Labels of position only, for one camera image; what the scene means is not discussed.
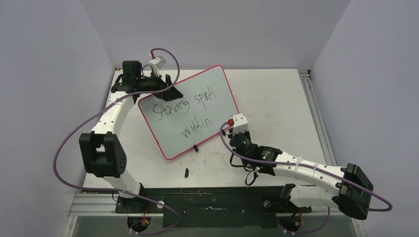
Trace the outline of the pink framed whiteboard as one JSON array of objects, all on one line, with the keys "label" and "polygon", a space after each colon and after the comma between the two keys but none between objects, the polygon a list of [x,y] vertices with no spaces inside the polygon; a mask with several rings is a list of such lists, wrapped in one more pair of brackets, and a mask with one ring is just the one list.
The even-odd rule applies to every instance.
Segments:
[{"label": "pink framed whiteboard", "polygon": [[192,75],[174,87],[182,98],[166,102],[150,95],[137,103],[167,160],[214,137],[220,126],[239,112],[221,65]]}]

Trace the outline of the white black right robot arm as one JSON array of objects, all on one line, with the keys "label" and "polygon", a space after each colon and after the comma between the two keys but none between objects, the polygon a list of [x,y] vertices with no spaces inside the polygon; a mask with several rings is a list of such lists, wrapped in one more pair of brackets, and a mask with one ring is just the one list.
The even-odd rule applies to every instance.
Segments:
[{"label": "white black right robot arm", "polygon": [[232,150],[243,156],[243,167],[258,174],[283,176],[310,184],[308,188],[292,185],[279,198],[285,211],[297,207],[332,207],[358,220],[365,220],[370,210],[372,182],[361,167],[349,163],[347,167],[328,166],[292,156],[280,149],[259,146],[251,142],[249,132],[229,129]]}]

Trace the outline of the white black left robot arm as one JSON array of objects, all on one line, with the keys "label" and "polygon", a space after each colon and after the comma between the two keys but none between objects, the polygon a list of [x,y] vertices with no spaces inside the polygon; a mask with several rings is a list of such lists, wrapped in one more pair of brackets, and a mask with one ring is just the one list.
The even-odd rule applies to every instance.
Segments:
[{"label": "white black left robot arm", "polygon": [[97,124],[89,133],[82,133],[79,145],[87,173],[102,178],[128,199],[128,206],[139,213],[146,209],[147,198],[140,194],[143,186],[127,171],[127,157],[118,135],[128,112],[135,105],[140,93],[154,94],[158,99],[173,101],[183,97],[170,75],[164,79],[160,69],[166,64],[162,56],[149,61],[151,74],[142,75],[139,61],[124,61],[123,72],[111,87],[107,111],[101,113]]}]

